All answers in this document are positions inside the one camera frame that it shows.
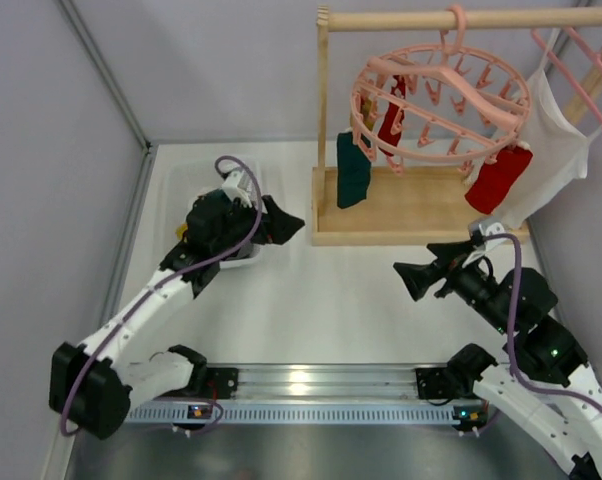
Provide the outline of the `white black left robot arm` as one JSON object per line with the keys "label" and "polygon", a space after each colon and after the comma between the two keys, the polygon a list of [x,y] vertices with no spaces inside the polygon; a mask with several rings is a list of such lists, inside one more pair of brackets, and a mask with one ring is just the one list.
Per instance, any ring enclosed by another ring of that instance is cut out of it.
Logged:
{"label": "white black left robot arm", "polygon": [[304,225],[269,195],[250,202],[217,189],[198,197],[181,238],[137,296],[78,345],[64,342],[53,353],[49,406],[60,415],[60,433],[106,439],[147,401],[205,390],[206,358],[183,345],[159,351],[155,335],[203,292],[225,258],[247,244],[283,245]]}

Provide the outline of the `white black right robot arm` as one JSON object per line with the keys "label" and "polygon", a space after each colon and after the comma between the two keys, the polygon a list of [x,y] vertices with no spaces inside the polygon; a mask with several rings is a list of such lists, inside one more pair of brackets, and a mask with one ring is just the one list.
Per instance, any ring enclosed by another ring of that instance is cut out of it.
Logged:
{"label": "white black right robot arm", "polygon": [[396,262],[411,298],[457,295],[505,337],[499,363],[470,343],[441,375],[454,399],[491,404],[535,440],[571,479],[602,479],[602,386],[585,350],[550,312],[558,302],[545,278],[522,265],[519,240],[495,234],[480,241],[434,243],[429,264]]}

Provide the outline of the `pink round clip hanger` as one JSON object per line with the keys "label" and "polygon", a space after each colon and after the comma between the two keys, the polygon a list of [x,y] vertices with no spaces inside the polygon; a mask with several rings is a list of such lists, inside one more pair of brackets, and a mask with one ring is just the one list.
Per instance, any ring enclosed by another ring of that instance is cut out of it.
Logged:
{"label": "pink round clip hanger", "polygon": [[[353,143],[370,163],[382,158],[396,174],[408,163],[459,165],[471,169],[476,160],[495,162],[515,145],[531,112],[523,76],[493,53],[465,42],[467,13],[459,4],[448,8],[453,29],[442,29],[436,43],[419,43],[370,57],[356,76],[351,95],[367,90],[377,96],[378,119],[368,130],[356,115]],[[390,94],[393,77],[406,84],[405,99]],[[350,112],[352,105],[350,95]],[[404,113],[396,147],[378,138],[388,104]]]}

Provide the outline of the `white plastic basket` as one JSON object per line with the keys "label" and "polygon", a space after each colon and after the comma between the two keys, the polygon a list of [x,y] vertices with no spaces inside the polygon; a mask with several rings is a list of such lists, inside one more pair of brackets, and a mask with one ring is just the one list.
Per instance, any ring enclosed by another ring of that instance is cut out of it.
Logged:
{"label": "white plastic basket", "polygon": [[[263,175],[260,163],[254,157],[240,157],[255,175],[262,193]],[[223,179],[214,167],[212,157],[207,159],[191,159],[170,167],[159,190],[157,218],[154,227],[153,255],[155,260],[162,260],[168,251],[179,240],[178,232],[185,223],[186,215],[191,210],[198,196],[221,187]],[[247,175],[242,178],[241,185],[246,187],[251,201],[256,202],[257,195]],[[221,262],[221,269],[247,267],[262,259],[262,247],[250,244]]]}

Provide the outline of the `wooden clothes rack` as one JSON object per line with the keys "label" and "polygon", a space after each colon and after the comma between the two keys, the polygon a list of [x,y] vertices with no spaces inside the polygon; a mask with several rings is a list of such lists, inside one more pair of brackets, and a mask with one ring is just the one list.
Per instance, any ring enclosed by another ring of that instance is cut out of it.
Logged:
{"label": "wooden clothes rack", "polygon": [[[526,82],[546,60],[545,74],[565,118],[575,127],[586,112],[596,112],[602,92],[602,49],[581,35],[584,27],[602,27],[602,7],[466,10],[467,45],[485,49],[514,67]],[[328,93],[329,38],[336,32],[453,29],[447,9],[417,13],[333,13],[317,11],[319,93]],[[464,196],[486,160],[471,169],[459,165],[408,163],[394,173],[384,159],[371,164],[367,198],[355,206],[337,206],[336,163],[320,153],[312,174],[312,239],[323,246],[420,245],[460,239],[466,227],[485,215]],[[526,237],[526,221],[514,229]]]}

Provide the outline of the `red sock front right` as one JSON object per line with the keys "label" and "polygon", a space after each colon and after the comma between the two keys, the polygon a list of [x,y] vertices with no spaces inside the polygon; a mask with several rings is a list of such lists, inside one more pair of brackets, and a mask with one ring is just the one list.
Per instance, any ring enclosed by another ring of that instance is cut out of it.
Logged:
{"label": "red sock front right", "polygon": [[476,211],[489,215],[504,201],[515,181],[530,165],[533,153],[521,146],[502,149],[492,164],[483,164],[464,198]]}

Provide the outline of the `yellow bear pattern sock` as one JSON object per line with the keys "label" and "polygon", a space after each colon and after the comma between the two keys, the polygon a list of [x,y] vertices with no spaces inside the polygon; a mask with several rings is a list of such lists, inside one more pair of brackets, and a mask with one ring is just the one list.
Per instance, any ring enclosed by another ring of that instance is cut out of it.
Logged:
{"label": "yellow bear pattern sock", "polygon": [[352,105],[356,107],[355,110],[350,112],[351,130],[356,130],[355,113],[358,113],[361,116],[362,122],[366,129],[373,130],[378,119],[377,96],[371,94],[367,90],[357,90],[351,95],[351,100]]}

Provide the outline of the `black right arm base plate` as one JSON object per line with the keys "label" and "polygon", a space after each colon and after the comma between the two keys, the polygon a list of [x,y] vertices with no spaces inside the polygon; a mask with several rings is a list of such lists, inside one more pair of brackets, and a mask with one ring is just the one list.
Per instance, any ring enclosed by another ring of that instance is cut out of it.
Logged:
{"label": "black right arm base plate", "polygon": [[458,390],[446,375],[445,367],[420,367],[415,369],[418,397],[435,405],[458,399]]}

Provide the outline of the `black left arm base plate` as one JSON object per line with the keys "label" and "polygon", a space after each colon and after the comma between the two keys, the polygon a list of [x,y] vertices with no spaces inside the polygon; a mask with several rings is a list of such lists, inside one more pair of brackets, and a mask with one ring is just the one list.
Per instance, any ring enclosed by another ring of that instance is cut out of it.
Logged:
{"label": "black left arm base plate", "polygon": [[231,399],[238,388],[239,369],[234,367],[208,367],[199,391],[202,398]]}

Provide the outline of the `aluminium mounting rail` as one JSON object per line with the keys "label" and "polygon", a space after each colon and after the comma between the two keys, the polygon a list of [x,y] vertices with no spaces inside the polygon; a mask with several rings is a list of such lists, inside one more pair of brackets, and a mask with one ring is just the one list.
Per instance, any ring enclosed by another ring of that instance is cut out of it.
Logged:
{"label": "aluminium mounting rail", "polygon": [[[208,367],[239,369],[238,388],[228,400],[281,402],[419,402],[415,369],[444,367],[442,364],[211,364]],[[200,397],[201,387],[186,387],[168,381],[140,384],[130,394],[131,404],[155,399]]]}

